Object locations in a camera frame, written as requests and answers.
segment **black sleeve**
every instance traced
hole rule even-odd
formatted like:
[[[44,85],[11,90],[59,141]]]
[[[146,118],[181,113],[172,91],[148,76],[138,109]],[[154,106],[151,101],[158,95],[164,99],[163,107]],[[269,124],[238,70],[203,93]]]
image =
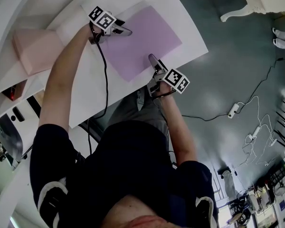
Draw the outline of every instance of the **black sleeve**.
[[[30,181],[36,205],[43,187],[65,178],[75,163],[75,149],[66,130],[53,124],[38,128],[30,160]]]
[[[212,187],[212,174],[207,166],[197,161],[186,161],[176,170],[183,193],[187,197],[209,197],[214,204],[213,217],[218,220],[218,210]]]

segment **black t-shirt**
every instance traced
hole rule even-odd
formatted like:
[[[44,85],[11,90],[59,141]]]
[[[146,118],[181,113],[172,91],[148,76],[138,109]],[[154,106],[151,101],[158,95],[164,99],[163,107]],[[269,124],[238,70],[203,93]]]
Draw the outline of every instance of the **black t-shirt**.
[[[113,205],[129,194],[167,221],[187,227],[204,222],[196,199],[210,197],[217,221],[209,169],[196,161],[173,169],[166,137],[147,123],[108,127],[96,151],[85,161],[76,159],[63,128],[39,127],[30,178],[34,201],[49,227],[99,227]]]

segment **man's right arm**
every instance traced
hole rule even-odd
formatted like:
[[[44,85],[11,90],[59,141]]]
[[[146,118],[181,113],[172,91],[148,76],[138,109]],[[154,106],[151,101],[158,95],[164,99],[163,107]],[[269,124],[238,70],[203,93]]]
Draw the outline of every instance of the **man's right arm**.
[[[161,93],[171,90],[165,82],[161,83]],[[167,119],[177,165],[186,161],[197,161],[196,149],[189,128],[172,95],[161,98],[161,104]]]

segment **pink box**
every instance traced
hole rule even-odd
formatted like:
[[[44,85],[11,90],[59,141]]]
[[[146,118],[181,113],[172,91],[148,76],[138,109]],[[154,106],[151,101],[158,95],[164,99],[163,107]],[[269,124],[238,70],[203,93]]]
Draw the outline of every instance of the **pink box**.
[[[57,33],[45,29],[18,29],[13,44],[28,75],[52,68],[64,48]]]

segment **chin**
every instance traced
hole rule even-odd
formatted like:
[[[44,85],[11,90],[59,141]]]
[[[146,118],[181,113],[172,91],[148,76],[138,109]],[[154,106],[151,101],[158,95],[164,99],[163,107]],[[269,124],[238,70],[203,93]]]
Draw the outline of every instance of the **chin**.
[[[159,216],[140,216],[127,224],[125,228],[179,228]]]

